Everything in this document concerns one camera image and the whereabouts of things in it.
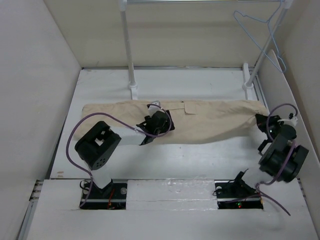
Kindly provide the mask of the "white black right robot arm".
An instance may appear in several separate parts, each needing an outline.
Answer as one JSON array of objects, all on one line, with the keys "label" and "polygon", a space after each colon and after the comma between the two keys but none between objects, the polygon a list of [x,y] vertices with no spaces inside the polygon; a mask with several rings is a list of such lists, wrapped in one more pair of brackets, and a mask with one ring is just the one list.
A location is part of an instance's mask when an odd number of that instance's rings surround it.
[{"label": "white black right robot arm", "polygon": [[267,135],[258,153],[261,158],[258,168],[248,168],[241,171],[231,184],[231,191],[237,197],[254,194],[260,185],[271,185],[274,182],[291,182],[300,172],[309,150],[296,144],[297,131],[287,124],[290,119],[280,116],[265,116],[256,114],[258,129]]}]

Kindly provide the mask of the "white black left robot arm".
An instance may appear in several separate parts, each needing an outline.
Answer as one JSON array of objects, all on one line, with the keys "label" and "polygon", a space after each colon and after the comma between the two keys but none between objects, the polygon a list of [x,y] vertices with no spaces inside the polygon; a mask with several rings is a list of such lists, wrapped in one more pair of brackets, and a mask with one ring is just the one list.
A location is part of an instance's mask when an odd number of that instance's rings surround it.
[{"label": "white black left robot arm", "polygon": [[169,110],[159,108],[144,117],[144,121],[130,126],[115,117],[105,114],[125,127],[109,126],[105,121],[98,121],[75,144],[75,151],[86,163],[91,173],[101,169],[119,146],[144,146],[156,138],[175,129]]}]

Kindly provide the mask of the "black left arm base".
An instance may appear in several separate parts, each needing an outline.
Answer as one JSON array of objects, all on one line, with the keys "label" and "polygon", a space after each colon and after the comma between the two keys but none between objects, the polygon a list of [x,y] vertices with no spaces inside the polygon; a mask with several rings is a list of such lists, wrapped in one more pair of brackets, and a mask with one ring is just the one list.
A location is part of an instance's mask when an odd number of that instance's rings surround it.
[{"label": "black left arm base", "polygon": [[79,208],[82,210],[125,210],[127,203],[128,184],[126,182],[110,182],[100,189],[94,183],[82,180],[79,187],[82,190]]}]

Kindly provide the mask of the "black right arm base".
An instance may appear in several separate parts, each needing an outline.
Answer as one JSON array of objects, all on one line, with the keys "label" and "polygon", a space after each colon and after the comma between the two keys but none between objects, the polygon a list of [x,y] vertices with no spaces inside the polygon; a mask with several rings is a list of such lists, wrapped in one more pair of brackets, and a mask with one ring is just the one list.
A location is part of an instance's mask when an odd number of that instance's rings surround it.
[{"label": "black right arm base", "polygon": [[261,196],[245,183],[218,180],[214,186],[212,195],[219,210],[264,209]]}]

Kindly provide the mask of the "beige trousers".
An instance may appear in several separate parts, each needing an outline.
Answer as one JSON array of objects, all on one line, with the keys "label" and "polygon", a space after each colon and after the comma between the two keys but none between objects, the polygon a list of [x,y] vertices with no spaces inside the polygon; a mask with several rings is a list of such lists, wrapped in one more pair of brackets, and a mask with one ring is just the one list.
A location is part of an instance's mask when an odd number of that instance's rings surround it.
[{"label": "beige trousers", "polygon": [[[106,113],[135,126],[148,115],[146,100],[116,103],[91,103],[82,108],[82,117],[92,113]],[[208,144],[244,134],[256,125],[256,115],[266,116],[267,108],[259,101],[202,101],[167,100],[161,106],[171,114],[175,129],[152,143]]]}]

